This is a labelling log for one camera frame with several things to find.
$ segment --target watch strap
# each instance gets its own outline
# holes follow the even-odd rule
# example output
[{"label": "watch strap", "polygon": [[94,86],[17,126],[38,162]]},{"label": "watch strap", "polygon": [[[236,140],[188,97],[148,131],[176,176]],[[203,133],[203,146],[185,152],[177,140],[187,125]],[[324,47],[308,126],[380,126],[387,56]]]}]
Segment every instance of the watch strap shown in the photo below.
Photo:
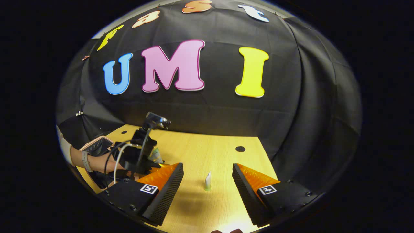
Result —
[{"label": "watch strap", "polygon": [[85,166],[85,169],[88,172],[92,172],[91,167],[89,166],[89,161],[88,161],[88,152],[87,151],[82,151],[82,161],[83,161],[83,165]]}]

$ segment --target table surface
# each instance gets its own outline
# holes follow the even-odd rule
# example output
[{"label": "table surface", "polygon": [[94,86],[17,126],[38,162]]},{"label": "table surface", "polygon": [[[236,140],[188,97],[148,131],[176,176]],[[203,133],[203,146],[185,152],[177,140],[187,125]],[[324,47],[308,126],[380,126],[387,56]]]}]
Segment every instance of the table surface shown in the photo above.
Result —
[{"label": "table surface", "polygon": [[[122,142],[131,139],[137,129],[139,126],[126,124],[107,137]],[[165,130],[153,130],[150,136],[157,141],[156,147],[166,164],[183,163],[184,168],[180,187],[162,226],[157,229],[169,233],[210,233],[214,230],[227,233],[240,229],[248,233],[263,228],[251,223],[231,175],[233,164],[240,163],[277,179],[258,137]],[[237,146],[246,150],[237,152]],[[212,188],[205,191],[204,182],[209,171]]]}]

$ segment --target letter m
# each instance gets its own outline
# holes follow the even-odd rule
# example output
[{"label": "letter m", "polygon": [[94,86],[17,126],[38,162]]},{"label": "letter m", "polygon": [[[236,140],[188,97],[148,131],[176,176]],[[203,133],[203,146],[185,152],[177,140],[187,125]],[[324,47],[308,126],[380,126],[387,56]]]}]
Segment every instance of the letter m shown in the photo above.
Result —
[{"label": "letter m", "polygon": [[202,40],[188,40],[181,43],[174,52],[171,60],[167,58],[161,47],[155,46],[142,51],[145,57],[144,92],[156,92],[159,84],[155,82],[155,73],[162,86],[170,89],[175,73],[178,70],[178,80],[174,84],[178,90],[197,91],[204,88],[200,78],[200,50],[205,45]]}]

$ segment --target foam letter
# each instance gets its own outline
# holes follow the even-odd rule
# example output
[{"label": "foam letter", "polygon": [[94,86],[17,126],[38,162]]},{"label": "foam letter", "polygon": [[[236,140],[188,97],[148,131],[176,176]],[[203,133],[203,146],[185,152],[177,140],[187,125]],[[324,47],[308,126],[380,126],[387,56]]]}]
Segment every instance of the foam letter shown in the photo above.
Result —
[{"label": "foam letter", "polygon": [[268,22],[269,21],[268,19],[261,16],[261,15],[263,15],[263,12],[260,12],[260,11],[256,10],[255,8],[253,8],[253,7],[243,6],[243,5],[239,5],[238,7],[243,8],[248,15],[250,15],[251,17],[253,17],[255,19],[258,19],[258,20],[263,21],[263,22]]},{"label": "foam letter", "polygon": [[263,64],[269,55],[256,48],[240,47],[238,51],[244,57],[243,77],[236,87],[236,94],[261,98],[265,94],[262,88]]},{"label": "foam letter", "polygon": [[185,5],[185,8],[183,8],[182,12],[186,14],[186,13],[203,12],[206,10],[210,10],[211,9],[211,5],[209,5],[210,3],[212,3],[210,0],[192,1]]},{"label": "foam letter", "polygon": [[167,58],[161,47],[155,46],[142,51],[145,57],[144,92],[156,92],[159,84],[155,82],[155,73],[165,89],[170,89],[173,77],[178,70],[175,87],[183,91],[196,91],[204,88],[200,78],[200,50],[205,45],[202,40],[188,40],[181,43],[171,60]]},{"label": "foam letter", "polygon": [[139,27],[143,24],[149,23],[154,21],[155,19],[157,19],[159,17],[159,10],[151,12],[149,14],[146,14],[144,16],[142,16],[141,18],[138,19],[138,21],[136,23],[134,23],[134,25],[132,25],[132,28],[136,28]]},{"label": "foam letter", "polygon": [[99,51],[102,47],[104,47],[104,46],[108,43],[108,40],[109,40],[109,39],[111,39],[111,38],[115,35],[115,33],[116,33],[119,29],[121,29],[123,26],[124,26],[124,25],[121,25],[121,26],[119,26],[119,27],[115,28],[114,30],[112,30],[111,32],[109,32],[109,33],[105,36],[105,38],[103,39],[103,41],[102,41],[101,45],[99,46],[99,48],[98,48],[96,51]]},{"label": "foam letter", "polygon": [[129,60],[132,57],[132,53],[127,53],[122,55],[119,58],[119,63],[121,63],[121,82],[115,84],[113,82],[113,69],[115,61],[110,61],[103,66],[105,73],[105,87],[106,90],[113,95],[122,94],[129,86]]}]

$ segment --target white sleeve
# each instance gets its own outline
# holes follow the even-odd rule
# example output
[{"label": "white sleeve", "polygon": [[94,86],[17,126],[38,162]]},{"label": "white sleeve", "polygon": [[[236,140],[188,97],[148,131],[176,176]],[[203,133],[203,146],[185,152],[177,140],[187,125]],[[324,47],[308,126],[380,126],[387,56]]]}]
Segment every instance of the white sleeve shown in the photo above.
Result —
[{"label": "white sleeve", "polygon": [[70,157],[70,147],[72,145],[63,138],[63,133],[60,131],[57,125],[56,130],[58,131],[59,144],[60,148],[62,149],[63,156],[65,157],[66,161],[73,166],[72,158]]}]

